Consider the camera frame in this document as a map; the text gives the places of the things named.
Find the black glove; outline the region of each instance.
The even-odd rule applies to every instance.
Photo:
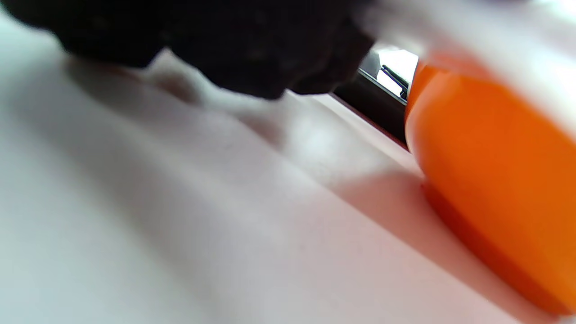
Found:
[[[1,0],[78,56],[145,67],[164,47],[218,86],[266,99],[326,93],[373,44],[350,14],[367,0]]]

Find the white table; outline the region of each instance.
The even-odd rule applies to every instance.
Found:
[[[330,96],[140,77],[0,17],[2,324],[555,323]]]

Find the black frame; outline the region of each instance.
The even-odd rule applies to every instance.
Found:
[[[394,95],[372,76],[358,69],[354,80],[336,88],[334,94],[401,144],[406,145],[404,134],[406,101]]]

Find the orange cup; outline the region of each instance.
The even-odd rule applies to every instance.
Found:
[[[534,304],[576,314],[576,144],[504,86],[424,63],[406,136],[447,226]]]

